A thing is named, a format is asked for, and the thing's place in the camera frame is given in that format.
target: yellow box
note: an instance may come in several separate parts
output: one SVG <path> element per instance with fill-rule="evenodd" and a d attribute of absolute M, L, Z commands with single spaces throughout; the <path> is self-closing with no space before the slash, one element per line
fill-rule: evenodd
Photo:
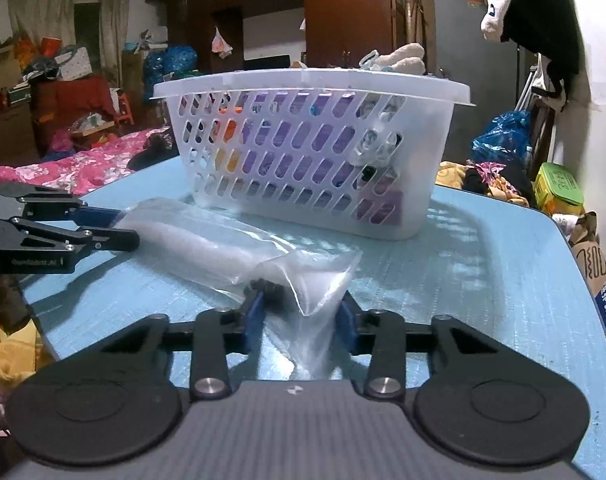
<path fill-rule="evenodd" d="M 581 215 L 584 196 L 572 173 L 560 164 L 544 162 L 534 181 L 537 206 L 545 214 Z"/>

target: window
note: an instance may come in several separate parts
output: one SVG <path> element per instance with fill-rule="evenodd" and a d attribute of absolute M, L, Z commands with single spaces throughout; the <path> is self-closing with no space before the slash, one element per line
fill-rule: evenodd
<path fill-rule="evenodd" d="M 95 73 L 100 72 L 99 23 L 100 3 L 74 4 L 76 44 L 86 47 Z"/>

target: table surface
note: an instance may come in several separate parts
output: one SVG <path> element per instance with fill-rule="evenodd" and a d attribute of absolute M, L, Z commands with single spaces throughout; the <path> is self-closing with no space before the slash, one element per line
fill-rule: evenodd
<path fill-rule="evenodd" d="M 189 199 L 179 158 L 87 195 L 90 205 L 125 208 L 155 196 Z M 574 461 L 606 479 L 606 337 L 592 297 L 552 220 L 526 208 L 436 186 L 428 218 L 409 240 L 387 242 L 260 217 L 243 221 L 309 250 L 359 248 L 349 290 L 364 309 L 400 312 L 428 323 L 452 314 L 564 375 L 590 403 L 590 427 Z M 59 358 L 156 312 L 172 322 L 229 302 L 201 286 L 156 274 L 131 254 L 94 253 L 76 272 L 28 278 L 26 299 Z M 293 365 L 263 338 L 259 358 L 230 357 L 233 381 L 287 379 Z M 365 377 L 368 358 L 333 362 L 333 377 Z M 189 356 L 172 380 L 187 384 Z M 407 384 L 428 378 L 424 356 L 407 359 Z"/>

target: bed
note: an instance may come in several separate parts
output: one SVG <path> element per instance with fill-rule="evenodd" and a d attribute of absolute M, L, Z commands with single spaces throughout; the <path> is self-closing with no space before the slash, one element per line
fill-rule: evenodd
<path fill-rule="evenodd" d="M 130 159 L 143 151 L 149 136 L 166 129 L 135 132 L 107 142 L 100 148 L 78 152 L 55 162 L 42 162 L 20 168 L 0 166 L 0 182 L 24 182 L 84 195 L 134 173 L 127 168 Z"/>

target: stool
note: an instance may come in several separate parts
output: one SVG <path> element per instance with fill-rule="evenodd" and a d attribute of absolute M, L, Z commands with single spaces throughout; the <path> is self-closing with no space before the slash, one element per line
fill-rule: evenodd
<path fill-rule="evenodd" d="M 120 114 L 117 115 L 114 120 L 116 124 L 121 124 L 125 121 L 129 121 L 129 124 L 134 126 L 134 118 L 132 117 L 132 110 L 129 107 L 128 95 L 125 92 L 120 92 L 118 94 L 118 111 Z"/>

